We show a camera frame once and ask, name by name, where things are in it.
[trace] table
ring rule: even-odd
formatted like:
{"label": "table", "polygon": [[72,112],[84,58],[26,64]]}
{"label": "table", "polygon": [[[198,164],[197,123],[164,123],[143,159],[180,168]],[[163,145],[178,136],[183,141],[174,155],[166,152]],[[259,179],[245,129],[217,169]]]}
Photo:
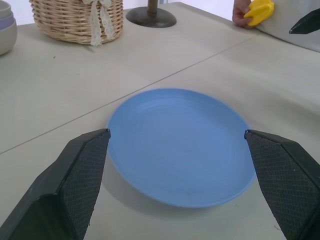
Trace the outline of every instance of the table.
{"label": "table", "polygon": [[[0,224],[67,142],[104,128],[128,97],[178,87],[218,98],[255,129],[299,142],[320,159],[320,54],[182,3],[178,24],[143,28],[99,48],[18,28],[0,57]],[[258,185],[224,205],[183,209],[134,190],[107,158],[88,240],[284,240]]]}

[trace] yellow object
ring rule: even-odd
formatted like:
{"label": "yellow object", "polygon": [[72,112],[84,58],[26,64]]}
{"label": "yellow object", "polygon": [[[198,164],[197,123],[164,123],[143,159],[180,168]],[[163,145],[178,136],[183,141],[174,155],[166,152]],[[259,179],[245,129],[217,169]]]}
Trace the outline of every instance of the yellow object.
{"label": "yellow object", "polygon": [[250,3],[249,9],[250,11],[244,17],[252,18],[252,21],[248,23],[249,26],[256,26],[272,15],[275,4],[271,0],[254,0]]}

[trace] lamp base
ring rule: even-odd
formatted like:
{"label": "lamp base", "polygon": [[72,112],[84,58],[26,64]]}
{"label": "lamp base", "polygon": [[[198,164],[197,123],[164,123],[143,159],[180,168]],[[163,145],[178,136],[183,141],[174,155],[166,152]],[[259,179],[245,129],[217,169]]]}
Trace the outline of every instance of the lamp base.
{"label": "lamp base", "polygon": [[146,6],[130,10],[126,19],[130,22],[148,28],[168,28],[177,23],[177,19],[170,12],[157,9],[156,14],[149,13]]}

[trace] white bowl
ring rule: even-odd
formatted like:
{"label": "white bowl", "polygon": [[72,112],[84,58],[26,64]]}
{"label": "white bowl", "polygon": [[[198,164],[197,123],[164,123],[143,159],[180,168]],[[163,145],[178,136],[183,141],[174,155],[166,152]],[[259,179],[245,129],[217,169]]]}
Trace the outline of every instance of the white bowl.
{"label": "white bowl", "polygon": [[17,41],[17,23],[14,23],[0,31],[0,55],[9,52]]}
{"label": "white bowl", "polygon": [[9,3],[0,0],[0,19],[5,18],[11,14],[11,6]]}

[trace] white lace ribbon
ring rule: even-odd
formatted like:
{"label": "white lace ribbon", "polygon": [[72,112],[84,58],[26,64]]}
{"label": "white lace ribbon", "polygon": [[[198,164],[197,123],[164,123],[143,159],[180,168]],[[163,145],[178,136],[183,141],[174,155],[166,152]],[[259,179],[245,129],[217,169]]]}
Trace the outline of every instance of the white lace ribbon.
{"label": "white lace ribbon", "polygon": [[104,27],[106,39],[111,39],[115,35],[115,29],[112,24],[110,15],[108,13],[108,8],[110,8],[112,2],[111,0],[82,0],[84,4],[91,5],[91,13],[90,13],[90,27],[91,27],[91,45],[99,46],[101,45],[101,27],[99,21],[99,15],[97,10],[98,2],[101,3],[100,9],[100,18],[102,22],[102,26]]}

